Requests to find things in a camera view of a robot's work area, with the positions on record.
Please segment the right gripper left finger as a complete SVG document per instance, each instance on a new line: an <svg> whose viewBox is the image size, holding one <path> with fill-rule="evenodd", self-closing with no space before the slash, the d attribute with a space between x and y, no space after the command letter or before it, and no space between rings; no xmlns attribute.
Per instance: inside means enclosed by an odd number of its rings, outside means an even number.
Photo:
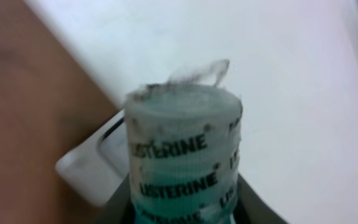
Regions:
<svg viewBox="0 0 358 224"><path fill-rule="evenodd" d="M95 224L134 224L134 206L130 198L129 176L107 201L96 217Z"/></svg>

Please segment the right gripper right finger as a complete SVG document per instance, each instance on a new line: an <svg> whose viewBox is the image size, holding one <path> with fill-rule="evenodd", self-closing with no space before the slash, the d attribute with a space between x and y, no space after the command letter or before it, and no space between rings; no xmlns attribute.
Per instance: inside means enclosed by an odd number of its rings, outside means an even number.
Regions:
<svg viewBox="0 0 358 224"><path fill-rule="evenodd" d="M237 181L238 202L234 209L236 224L287 224L275 213L239 174Z"/></svg>

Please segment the blue Listerine mouthwash bottle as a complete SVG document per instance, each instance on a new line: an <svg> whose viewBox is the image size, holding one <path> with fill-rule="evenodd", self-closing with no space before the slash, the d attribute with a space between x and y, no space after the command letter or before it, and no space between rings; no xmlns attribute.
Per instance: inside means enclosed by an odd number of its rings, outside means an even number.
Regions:
<svg viewBox="0 0 358 224"><path fill-rule="evenodd" d="M136 223L230 223L241 100L220 87L229 60L133 91L124 103Z"/></svg>

